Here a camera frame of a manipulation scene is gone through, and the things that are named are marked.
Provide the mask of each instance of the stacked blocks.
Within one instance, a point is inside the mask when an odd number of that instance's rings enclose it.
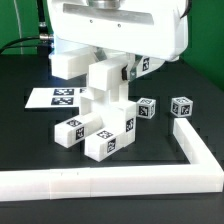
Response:
[[[137,102],[137,117],[151,119],[155,115],[156,100],[141,98]]]
[[[78,115],[55,125],[55,142],[69,148],[101,127],[102,120],[97,113]]]
[[[193,108],[193,101],[187,97],[172,98],[171,113],[177,117],[191,116]]]

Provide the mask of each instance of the white rectangular block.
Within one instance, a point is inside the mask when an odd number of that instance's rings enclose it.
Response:
[[[86,91],[80,95],[80,97],[84,97],[90,100],[96,100],[103,96],[103,92],[99,89],[95,89],[92,87],[87,87]]]
[[[50,170],[50,199],[90,197],[89,168]]]
[[[111,107],[117,108],[121,111],[123,111],[123,118],[125,120],[128,120],[132,117],[136,117],[136,103],[132,101],[126,101],[126,102],[113,102],[110,103]]]
[[[119,101],[119,86],[116,86],[113,89],[110,89],[108,91],[108,98],[109,98],[109,103],[117,102]]]
[[[127,64],[126,57],[119,56],[90,65],[89,86],[107,91],[123,84],[121,71]]]
[[[129,87],[128,87],[128,81],[126,81],[125,83],[119,86],[119,102],[127,102],[128,93],[129,93]]]
[[[49,177],[46,170],[1,171],[0,201],[50,199]]]
[[[91,101],[90,99],[86,97],[80,96],[80,105],[79,105],[79,114],[80,115],[86,115],[88,113],[91,113]]]
[[[51,56],[52,75],[68,80],[88,73],[94,62],[88,47],[55,54]]]
[[[91,197],[221,192],[219,171],[200,165],[91,169]]]
[[[102,120],[97,113],[78,115],[55,125],[55,142],[69,148],[101,127]]]
[[[85,155],[100,162],[123,147],[124,133],[103,128],[85,140]]]
[[[130,123],[132,121],[133,121],[133,128],[131,128],[129,130],[128,126],[130,126]],[[122,142],[123,147],[126,147],[135,141],[135,130],[136,130],[136,119],[131,118],[130,120],[126,121],[126,132],[124,133],[124,138],[123,138],[123,142]]]
[[[185,118],[174,120],[173,134],[191,164],[207,164],[221,170],[211,151]]]

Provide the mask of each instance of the white block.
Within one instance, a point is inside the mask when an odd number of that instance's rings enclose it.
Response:
[[[191,116],[193,101],[187,97],[172,98],[170,112],[177,117]]]
[[[78,115],[55,125],[55,142],[69,148],[101,127],[102,120],[97,113]]]
[[[119,101],[119,86],[110,89],[109,91],[109,103],[117,102]]]
[[[219,171],[200,165],[91,169],[91,197],[221,192]]]
[[[122,138],[123,147],[135,141],[136,131],[136,103],[132,101],[127,102],[114,102],[111,106],[123,111],[122,120],[120,127],[124,130],[124,136]]]
[[[121,130],[103,128],[85,140],[85,155],[100,162],[123,147]]]
[[[50,199],[48,171],[0,172],[0,201],[41,199]]]
[[[51,57],[52,75],[68,80],[86,74],[94,62],[88,47],[55,54]]]
[[[129,86],[128,81],[119,86],[119,102],[128,101]]]
[[[91,101],[81,98],[82,105],[80,106],[80,112],[93,111],[100,114],[103,120],[104,127],[122,128],[125,130],[124,121],[126,117],[135,116],[136,103],[134,102],[110,102],[109,93],[106,92],[104,97]]]
[[[89,86],[107,91],[123,84],[121,71],[127,64],[126,57],[119,56],[90,65]]]
[[[221,169],[208,147],[185,118],[174,120],[173,134],[191,164],[207,164]]]
[[[141,98],[137,102],[137,117],[151,119],[155,115],[156,100]]]
[[[96,100],[102,97],[104,94],[104,91],[95,89],[89,86],[89,75],[86,76],[86,91],[81,94],[81,97],[90,99],[90,100]]]
[[[90,99],[86,97],[80,96],[80,105],[79,105],[79,114],[80,115],[86,115],[88,113],[91,113],[91,101]]]
[[[50,199],[90,197],[89,168],[50,170]]]

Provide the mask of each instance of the cable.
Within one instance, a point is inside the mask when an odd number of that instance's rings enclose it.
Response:
[[[45,15],[44,15],[43,0],[36,0],[36,2],[37,2],[37,11],[38,11],[38,18],[39,18],[39,33],[48,34],[48,28],[45,21]]]
[[[17,43],[21,43],[21,42],[24,42],[24,41],[29,41],[29,40],[39,40],[39,36],[33,36],[33,37],[23,37],[23,38],[20,38],[20,39],[17,39],[17,40],[13,40],[9,43],[7,43],[6,45],[4,45],[1,49],[0,49],[0,54],[2,54],[2,52],[5,50],[5,48],[7,47],[10,47],[14,44],[17,44]]]
[[[8,47],[1,48],[0,51],[3,52],[5,50],[7,50],[7,49],[12,49],[12,48],[24,48],[24,47],[28,48],[28,47],[38,47],[38,46],[40,46],[40,45],[35,44],[35,45],[8,46]]]
[[[20,20],[20,14],[19,14],[19,9],[18,9],[18,5],[17,5],[16,0],[14,0],[14,6],[15,6],[16,17],[17,17],[18,28],[19,28],[19,37],[22,38],[21,20]]]

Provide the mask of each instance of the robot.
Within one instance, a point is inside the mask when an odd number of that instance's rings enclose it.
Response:
[[[135,141],[128,83],[186,49],[188,1],[48,0],[48,8],[52,75],[87,74],[79,115],[55,126],[55,142],[68,148],[85,139],[85,155],[100,162]]]

